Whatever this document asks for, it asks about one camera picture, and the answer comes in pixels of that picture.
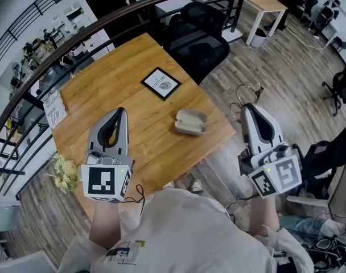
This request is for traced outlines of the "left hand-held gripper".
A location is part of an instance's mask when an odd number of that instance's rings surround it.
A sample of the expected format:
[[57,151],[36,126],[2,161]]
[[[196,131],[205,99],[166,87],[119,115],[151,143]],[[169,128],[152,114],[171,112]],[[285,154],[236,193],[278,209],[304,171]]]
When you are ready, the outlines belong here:
[[106,113],[91,127],[86,163],[81,165],[85,197],[108,202],[126,200],[134,164],[126,156],[128,144],[127,112],[123,107]]

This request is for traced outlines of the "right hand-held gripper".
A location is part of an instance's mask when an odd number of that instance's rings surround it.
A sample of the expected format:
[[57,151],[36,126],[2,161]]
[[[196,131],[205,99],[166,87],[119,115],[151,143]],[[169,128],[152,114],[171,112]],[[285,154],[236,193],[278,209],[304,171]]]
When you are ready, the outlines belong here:
[[238,156],[240,174],[252,181],[259,195],[268,198],[300,185],[298,156],[283,142],[277,120],[253,104],[242,107],[240,120],[243,141],[249,149]]

